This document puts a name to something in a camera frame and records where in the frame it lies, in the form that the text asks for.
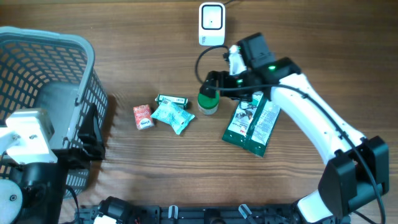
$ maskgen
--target wooden surface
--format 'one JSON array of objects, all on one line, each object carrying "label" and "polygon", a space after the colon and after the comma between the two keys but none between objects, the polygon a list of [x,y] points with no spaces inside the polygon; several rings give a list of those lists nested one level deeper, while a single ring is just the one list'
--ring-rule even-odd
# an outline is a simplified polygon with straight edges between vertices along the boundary
[{"label": "wooden surface", "polygon": [[[109,95],[106,160],[92,167],[80,205],[108,196],[146,205],[289,203],[317,188],[324,165],[310,141],[281,113],[263,159],[221,140],[236,103],[221,99],[213,116],[196,115],[178,136],[172,128],[138,131],[132,108],[155,107],[158,93],[196,102],[193,65],[199,2],[1,6],[0,26],[78,34],[96,52],[95,70]],[[262,32],[277,57],[289,56],[317,92],[365,135],[390,146],[387,221],[398,217],[398,5],[394,1],[243,1],[227,7],[226,44]],[[201,61],[228,69],[214,51]],[[71,220],[72,200],[61,221]],[[377,203],[361,209],[379,221]],[[353,215],[355,223],[363,221]]]}]

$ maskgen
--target green and white package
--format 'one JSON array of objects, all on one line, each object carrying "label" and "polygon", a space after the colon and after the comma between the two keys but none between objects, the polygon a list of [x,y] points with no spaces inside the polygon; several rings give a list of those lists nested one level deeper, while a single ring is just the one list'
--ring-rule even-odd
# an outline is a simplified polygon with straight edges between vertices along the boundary
[{"label": "green and white package", "polygon": [[168,99],[163,99],[155,113],[151,115],[151,118],[171,125],[176,134],[181,134],[194,117],[195,115],[186,112]]},{"label": "green and white package", "polygon": [[261,91],[253,94],[253,101],[238,104],[223,140],[264,157],[280,108]]}]

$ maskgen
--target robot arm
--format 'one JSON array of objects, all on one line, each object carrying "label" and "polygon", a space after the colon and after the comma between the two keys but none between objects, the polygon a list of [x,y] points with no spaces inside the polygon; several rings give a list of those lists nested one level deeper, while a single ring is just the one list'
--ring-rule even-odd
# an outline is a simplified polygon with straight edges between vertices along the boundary
[{"label": "robot arm", "polygon": [[[200,92],[214,97],[219,90],[220,96],[251,101],[254,92],[263,91],[296,122],[326,165],[318,190],[297,203],[305,222],[315,223],[330,216],[342,219],[377,198],[376,188],[380,195],[388,192],[386,143],[378,136],[367,139],[340,118],[293,61],[274,60],[261,34],[240,40],[224,55],[225,59],[226,56],[229,73],[210,72]],[[372,174],[364,171],[360,159],[364,159]],[[373,175],[375,190],[366,174]]]}]

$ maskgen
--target snack bag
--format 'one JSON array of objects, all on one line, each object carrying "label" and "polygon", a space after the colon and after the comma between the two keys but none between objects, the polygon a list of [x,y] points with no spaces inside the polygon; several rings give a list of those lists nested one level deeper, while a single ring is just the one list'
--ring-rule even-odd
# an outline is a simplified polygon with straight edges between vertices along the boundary
[{"label": "snack bag", "polygon": [[186,112],[168,99],[163,99],[155,113],[151,115],[151,118],[171,125],[176,134],[181,134],[194,117],[195,115]]},{"label": "snack bag", "polygon": [[154,121],[151,118],[151,112],[149,105],[135,106],[132,109],[134,116],[136,117],[136,124],[138,130],[150,128],[154,125]]}]

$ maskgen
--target screw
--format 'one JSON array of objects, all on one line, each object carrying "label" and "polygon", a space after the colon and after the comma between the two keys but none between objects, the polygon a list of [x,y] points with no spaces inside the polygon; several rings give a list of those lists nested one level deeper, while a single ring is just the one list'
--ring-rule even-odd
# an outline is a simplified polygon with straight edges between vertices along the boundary
[{"label": "screw", "polygon": [[12,136],[12,140],[18,140],[19,138],[20,138],[20,136],[17,135],[17,134],[15,134],[15,135]]},{"label": "screw", "polygon": [[11,197],[10,197],[10,201],[15,201],[15,200],[17,200],[17,196],[16,195],[11,195]]}]

